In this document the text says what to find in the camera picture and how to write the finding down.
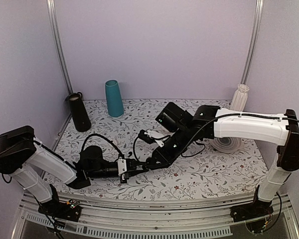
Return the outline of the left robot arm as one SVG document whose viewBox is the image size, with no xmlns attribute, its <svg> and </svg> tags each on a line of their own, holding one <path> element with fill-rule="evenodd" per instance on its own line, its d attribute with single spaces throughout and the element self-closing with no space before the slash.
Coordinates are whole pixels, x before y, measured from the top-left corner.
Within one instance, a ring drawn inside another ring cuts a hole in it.
<svg viewBox="0 0 299 239">
<path fill-rule="evenodd" d="M 92 145 L 81 150 L 78 162 L 69 163 L 39 141 L 34 129 L 26 125 L 0 135 L 0 174 L 9 175 L 45 203 L 53 216 L 60 216 L 64 212 L 63 203 L 53 197 L 54 188 L 33 168 L 42 169 L 75 190 L 89 187 L 92 179 L 117 176 L 121 183 L 126 183 L 130 177 L 147 172 L 135 159 L 126 159 L 120 151 L 118 154 L 116 161 L 106 161 L 102 149 Z"/>
</svg>

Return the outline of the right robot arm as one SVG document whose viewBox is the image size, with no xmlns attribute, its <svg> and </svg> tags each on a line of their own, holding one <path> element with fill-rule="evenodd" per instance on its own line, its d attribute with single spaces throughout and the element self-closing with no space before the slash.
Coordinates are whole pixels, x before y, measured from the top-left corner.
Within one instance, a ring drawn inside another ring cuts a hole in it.
<svg viewBox="0 0 299 239">
<path fill-rule="evenodd" d="M 299 120 L 293 110 L 266 115 L 232 111 L 218 106 L 200 106 L 194 115 L 169 102 L 155 119 L 172 136 L 146 160 L 149 169 L 169 167 L 200 139 L 224 137 L 266 141 L 277 145 L 277 153 L 264 180 L 257 187 L 248 213 L 258 217 L 267 209 L 291 172 L 299 169 Z"/>
</svg>

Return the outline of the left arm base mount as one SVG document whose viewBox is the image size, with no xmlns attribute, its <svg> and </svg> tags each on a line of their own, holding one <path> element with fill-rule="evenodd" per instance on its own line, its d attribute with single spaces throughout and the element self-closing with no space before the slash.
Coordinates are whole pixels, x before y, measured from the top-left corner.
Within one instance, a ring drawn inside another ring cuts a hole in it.
<svg viewBox="0 0 299 239">
<path fill-rule="evenodd" d="M 70 204 L 62 203 L 52 199 L 48 202 L 40 203 L 38 212 L 54 218 L 78 222 L 82 212 L 82 207 L 73 207 Z"/>
</svg>

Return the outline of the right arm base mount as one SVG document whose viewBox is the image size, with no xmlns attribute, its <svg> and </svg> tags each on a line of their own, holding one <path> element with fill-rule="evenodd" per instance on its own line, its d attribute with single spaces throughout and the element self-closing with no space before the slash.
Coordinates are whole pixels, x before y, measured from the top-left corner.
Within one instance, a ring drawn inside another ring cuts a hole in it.
<svg viewBox="0 0 299 239">
<path fill-rule="evenodd" d="M 251 203 L 233 206 L 230 208 L 230 216 L 234 222 L 254 219 L 273 213 L 271 202 L 254 201 Z"/>
</svg>

